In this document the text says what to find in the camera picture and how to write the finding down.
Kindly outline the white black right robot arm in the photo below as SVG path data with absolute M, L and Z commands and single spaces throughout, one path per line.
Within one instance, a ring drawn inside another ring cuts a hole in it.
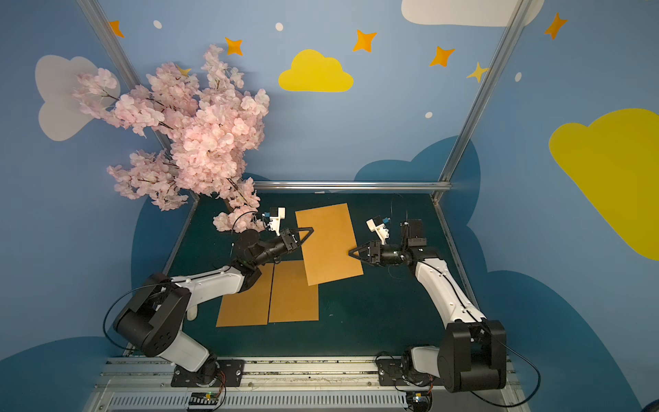
M 425 288 L 444 324 L 439 347 L 417 346 L 402 357 L 403 376 L 414 386 L 426 382 L 414 379 L 428 375 L 449 392 L 486 391 L 506 386 L 506 330 L 497 320 L 488 320 L 456 283 L 446 261 L 427 245 L 422 221 L 401 225 L 402 242 L 391 244 L 387 218 L 367 221 L 377 240 L 348 252 L 371 266 L 406 266 Z

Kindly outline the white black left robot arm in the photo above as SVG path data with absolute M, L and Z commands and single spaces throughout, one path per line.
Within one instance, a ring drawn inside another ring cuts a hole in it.
M 197 373 L 209 363 L 211 353 L 182 331 L 184 320 L 206 301 L 249 290 L 262 276 L 263 265 L 296 252 L 313 233 L 313 228 L 285 228 L 275 238 L 262 240 L 259 232 L 249 229 L 236 241 L 231 263 L 220 269 L 192 276 L 154 274 L 130 291 L 113 329 L 144 355 Z

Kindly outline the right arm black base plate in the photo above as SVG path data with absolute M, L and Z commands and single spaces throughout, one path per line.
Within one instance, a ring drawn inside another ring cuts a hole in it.
M 403 386 L 430 387 L 442 386 L 440 378 L 415 370 L 412 361 L 391 355 L 380 354 L 375 357 L 377 375 L 381 386 L 403 388 Z

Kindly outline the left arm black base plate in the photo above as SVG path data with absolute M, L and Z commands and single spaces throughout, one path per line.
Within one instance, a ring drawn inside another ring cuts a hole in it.
M 211 358 L 207 360 L 197 372 L 190 372 L 180 366 L 175 367 L 171 387 L 239 387 L 243 378 L 244 370 L 244 360 Z

